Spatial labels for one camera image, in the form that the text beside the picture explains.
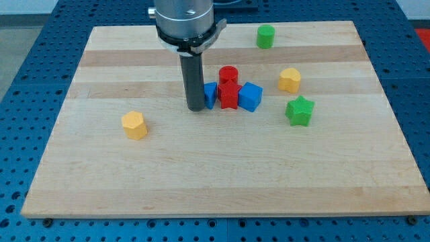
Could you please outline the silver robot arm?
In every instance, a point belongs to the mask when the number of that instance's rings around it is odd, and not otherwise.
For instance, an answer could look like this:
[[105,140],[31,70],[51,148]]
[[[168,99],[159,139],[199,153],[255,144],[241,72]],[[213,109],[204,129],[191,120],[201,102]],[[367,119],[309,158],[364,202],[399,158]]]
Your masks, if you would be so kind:
[[209,40],[214,29],[213,3],[200,0],[155,0],[147,10],[156,21],[159,41],[179,55],[187,107],[205,107],[202,55],[192,48]]

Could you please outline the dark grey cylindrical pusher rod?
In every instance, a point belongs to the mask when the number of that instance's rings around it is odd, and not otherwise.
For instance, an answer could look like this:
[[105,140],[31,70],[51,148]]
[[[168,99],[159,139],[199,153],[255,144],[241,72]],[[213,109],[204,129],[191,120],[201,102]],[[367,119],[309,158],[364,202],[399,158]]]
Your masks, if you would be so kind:
[[205,107],[202,56],[180,56],[187,107],[199,112]]

